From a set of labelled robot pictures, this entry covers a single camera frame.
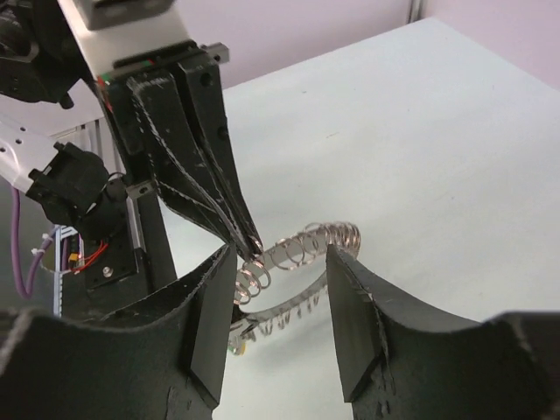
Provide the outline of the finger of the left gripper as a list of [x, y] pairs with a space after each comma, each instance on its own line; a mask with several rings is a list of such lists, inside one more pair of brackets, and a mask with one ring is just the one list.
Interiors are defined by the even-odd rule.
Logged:
[[[134, 75], [127, 80], [127, 91], [146, 130], [143, 144], [150, 154], [152, 174], [162, 201], [174, 213], [235, 245], [227, 240], [228, 231], [187, 172], [194, 164], [200, 164], [202, 158], [186, 120], [174, 73]], [[238, 249], [237, 253], [242, 258], [249, 257]]]
[[224, 109], [218, 63], [208, 54], [182, 59], [174, 68], [179, 98], [202, 158], [187, 172], [201, 187], [241, 254], [261, 254], [263, 245], [243, 198]]

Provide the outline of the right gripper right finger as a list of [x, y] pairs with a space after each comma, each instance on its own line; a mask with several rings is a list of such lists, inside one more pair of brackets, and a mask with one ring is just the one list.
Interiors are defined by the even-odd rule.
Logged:
[[557, 312], [462, 318], [335, 246], [326, 276], [339, 378], [354, 418], [558, 418]]

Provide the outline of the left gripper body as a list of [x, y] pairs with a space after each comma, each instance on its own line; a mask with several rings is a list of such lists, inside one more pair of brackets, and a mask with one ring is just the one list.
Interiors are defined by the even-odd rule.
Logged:
[[206, 46], [185, 41], [153, 52], [123, 59], [115, 63], [113, 70], [98, 77], [98, 95], [108, 124], [115, 139], [122, 162], [131, 175], [153, 175], [150, 154], [144, 147], [146, 133], [144, 124], [137, 116], [131, 96], [127, 91], [128, 78], [146, 72], [172, 72], [184, 58], [196, 54], [208, 54], [219, 65], [225, 53], [212, 52]]

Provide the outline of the metal disc keyring holder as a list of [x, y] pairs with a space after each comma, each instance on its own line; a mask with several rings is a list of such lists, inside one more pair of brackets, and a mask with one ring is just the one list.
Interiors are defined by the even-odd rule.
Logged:
[[361, 249], [361, 232], [349, 221], [310, 223], [295, 234], [284, 237], [264, 250], [255, 259], [244, 262], [237, 270], [234, 309], [227, 348], [269, 337], [276, 329], [285, 329], [293, 317], [300, 319], [303, 311], [312, 312], [320, 298], [328, 293], [326, 274], [294, 297], [263, 311], [246, 312], [243, 307], [272, 285], [272, 270], [284, 272], [301, 269], [326, 255], [334, 245], [352, 257]]

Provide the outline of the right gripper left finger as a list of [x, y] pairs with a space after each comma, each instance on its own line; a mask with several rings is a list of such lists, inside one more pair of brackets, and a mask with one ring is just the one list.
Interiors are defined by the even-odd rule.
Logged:
[[93, 323], [1, 314], [4, 419], [209, 419], [221, 389], [236, 254]]

